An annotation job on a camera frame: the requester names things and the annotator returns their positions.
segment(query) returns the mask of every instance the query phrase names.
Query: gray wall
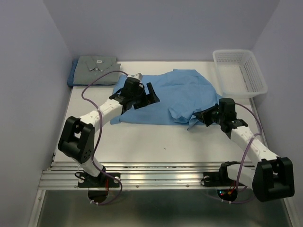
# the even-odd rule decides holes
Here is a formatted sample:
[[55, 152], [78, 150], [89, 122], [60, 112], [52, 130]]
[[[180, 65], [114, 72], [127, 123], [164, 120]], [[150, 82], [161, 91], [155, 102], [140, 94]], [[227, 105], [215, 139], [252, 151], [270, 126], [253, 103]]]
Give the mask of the gray wall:
[[73, 56], [212, 60], [251, 49], [278, 0], [44, 0]]
[[281, 0], [253, 51], [268, 85], [255, 98], [269, 148], [294, 164], [294, 196], [303, 213], [303, 1]]
[[0, 1], [1, 227], [27, 226], [62, 124], [70, 66], [41, 0]]

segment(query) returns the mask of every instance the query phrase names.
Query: gray folded shirt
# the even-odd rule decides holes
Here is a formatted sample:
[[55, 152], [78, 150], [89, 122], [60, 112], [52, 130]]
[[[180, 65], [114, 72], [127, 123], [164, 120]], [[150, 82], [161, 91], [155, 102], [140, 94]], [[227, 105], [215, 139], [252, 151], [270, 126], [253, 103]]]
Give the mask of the gray folded shirt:
[[[101, 75], [120, 70], [121, 64], [116, 63], [116, 57], [107, 56], [81, 56], [74, 74], [74, 84], [88, 85]], [[119, 80], [120, 73], [110, 73], [96, 83], [98, 85], [113, 85]]]

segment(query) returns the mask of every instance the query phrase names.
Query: laundry basket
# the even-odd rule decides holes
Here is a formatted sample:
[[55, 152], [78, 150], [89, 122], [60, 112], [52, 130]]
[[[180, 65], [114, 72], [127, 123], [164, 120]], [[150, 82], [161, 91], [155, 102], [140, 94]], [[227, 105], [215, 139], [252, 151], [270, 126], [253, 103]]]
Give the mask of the laundry basket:
[[248, 50], [213, 52], [223, 97], [252, 98], [267, 92], [267, 85], [254, 54]]

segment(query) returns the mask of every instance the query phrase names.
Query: metal frame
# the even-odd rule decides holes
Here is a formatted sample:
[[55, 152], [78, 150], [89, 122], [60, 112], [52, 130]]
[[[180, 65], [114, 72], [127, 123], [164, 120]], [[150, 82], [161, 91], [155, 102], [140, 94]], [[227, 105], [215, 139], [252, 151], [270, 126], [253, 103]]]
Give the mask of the metal frame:
[[[253, 99], [250, 99], [253, 112], [259, 119]], [[267, 146], [265, 136], [262, 142]], [[205, 171], [218, 171], [219, 162], [196, 162], [196, 163], [103, 163], [107, 172], [120, 172], [123, 190], [197, 190], [209, 189], [201, 185]], [[245, 166], [254, 168], [251, 162]], [[72, 162], [52, 162], [47, 171], [43, 171], [38, 187], [38, 192], [29, 227], [38, 224], [45, 191], [46, 190], [87, 190], [78, 188], [78, 180], [74, 177], [76, 171], [81, 169]], [[288, 213], [291, 224], [294, 227], [300, 226], [292, 198], [284, 199], [285, 211]]]

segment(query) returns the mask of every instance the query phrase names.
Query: white table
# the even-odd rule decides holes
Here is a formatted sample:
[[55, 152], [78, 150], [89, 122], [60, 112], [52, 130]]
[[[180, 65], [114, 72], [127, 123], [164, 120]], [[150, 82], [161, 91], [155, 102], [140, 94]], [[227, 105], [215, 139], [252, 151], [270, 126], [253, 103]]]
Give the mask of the white table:
[[[140, 72], [158, 75], [173, 69], [195, 69], [212, 83], [218, 94], [221, 94], [213, 62], [125, 61], [120, 63], [121, 70], [129, 74]], [[78, 117], [94, 109], [89, 102], [82, 100], [83, 88], [72, 89], [65, 118]], [[85, 96], [101, 105], [112, 94], [112, 90], [112, 87], [91, 87]], [[249, 99], [235, 101], [251, 109]], [[238, 118], [245, 120], [253, 133], [256, 133], [258, 128], [253, 116], [240, 106], [236, 106], [236, 111]], [[243, 151], [227, 138], [218, 125], [208, 128], [195, 126], [187, 131], [187, 126], [129, 123], [106, 124], [95, 154], [101, 163], [210, 163], [240, 161], [242, 155]], [[65, 163], [65, 166], [69, 163], [74, 165], [72, 159], [56, 150], [52, 166], [59, 166], [62, 163]]]

